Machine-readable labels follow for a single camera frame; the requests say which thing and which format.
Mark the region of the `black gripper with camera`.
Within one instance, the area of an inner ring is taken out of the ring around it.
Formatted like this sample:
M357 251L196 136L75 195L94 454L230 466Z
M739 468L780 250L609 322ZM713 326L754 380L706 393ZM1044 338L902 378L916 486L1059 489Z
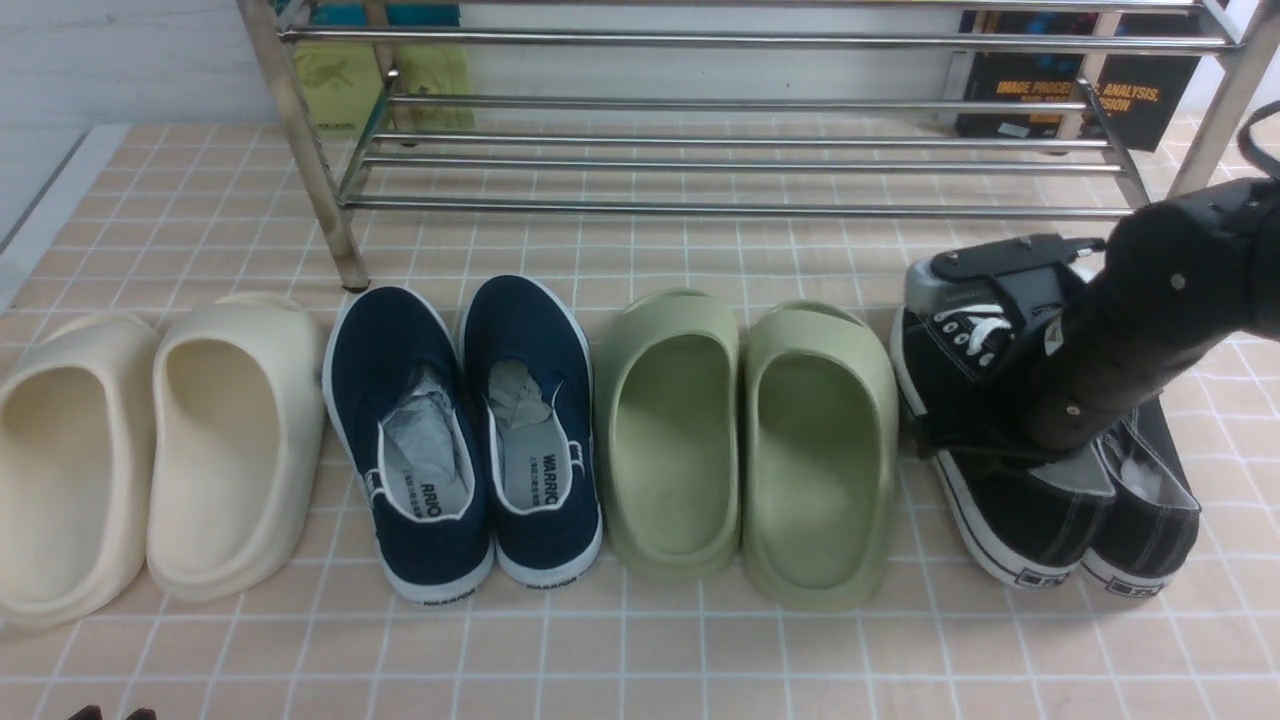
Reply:
M1069 305L1089 281L1074 263L1103 249L1102 238L1025 234L940 252L908 268L902 314L923 322L966 307L1004 313L1020 329L1038 313Z

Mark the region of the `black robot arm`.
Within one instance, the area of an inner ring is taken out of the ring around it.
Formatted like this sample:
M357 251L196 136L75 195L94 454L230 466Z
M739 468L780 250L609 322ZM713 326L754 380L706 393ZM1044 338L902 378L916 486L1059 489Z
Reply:
M1032 234L925 260L908 309L982 316L961 355L1005 346L975 377L913 413L925 447L1053 461L1076 452L1236 332L1277 338L1277 159L1253 128L1236 146L1261 170L1152 202L1110 237Z

